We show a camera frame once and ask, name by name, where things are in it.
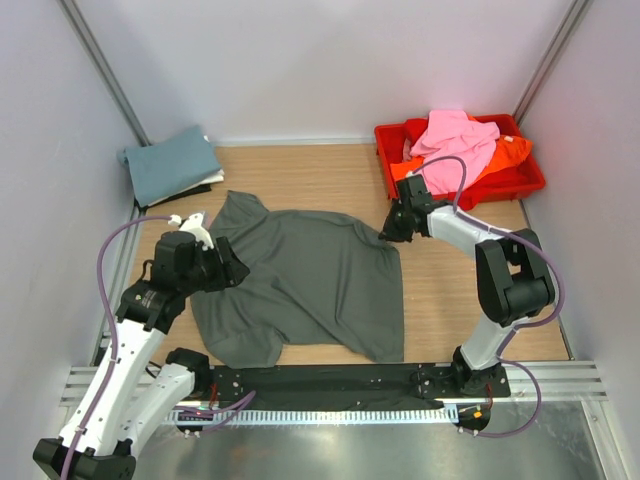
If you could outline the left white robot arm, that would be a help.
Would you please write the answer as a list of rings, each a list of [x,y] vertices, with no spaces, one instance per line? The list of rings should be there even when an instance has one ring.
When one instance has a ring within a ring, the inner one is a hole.
[[[154,352],[187,299],[237,287],[249,269],[225,237],[178,230],[162,235],[142,277],[122,294],[111,343],[75,413],[55,438],[38,441],[33,459],[50,479],[130,479],[154,431],[182,400],[212,387],[206,355],[178,348],[141,395]]]

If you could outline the grey t shirt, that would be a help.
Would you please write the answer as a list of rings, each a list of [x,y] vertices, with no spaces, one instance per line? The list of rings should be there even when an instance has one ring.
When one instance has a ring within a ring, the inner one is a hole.
[[[401,258],[373,228],[343,213],[270,211],[230,191],[210,232],[250,270],[237,287],[190,298],[203,344],[223,364],[272,367],[286,345],[325,344],[404,360]]]

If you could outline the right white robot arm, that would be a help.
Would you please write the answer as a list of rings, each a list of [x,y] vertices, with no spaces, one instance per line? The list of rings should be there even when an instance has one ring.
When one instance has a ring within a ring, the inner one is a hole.
[[[466,214],[447,200],[436,200],[422,176],[396,183],[379,237],[410,242],[415,234],[446,242],[475,261],[482,315],[471,336],[456,348],[452,387],[480,396],[501,366],[501,354],[516,331],[555,301],[549,267],[530,229],[502,230]]]

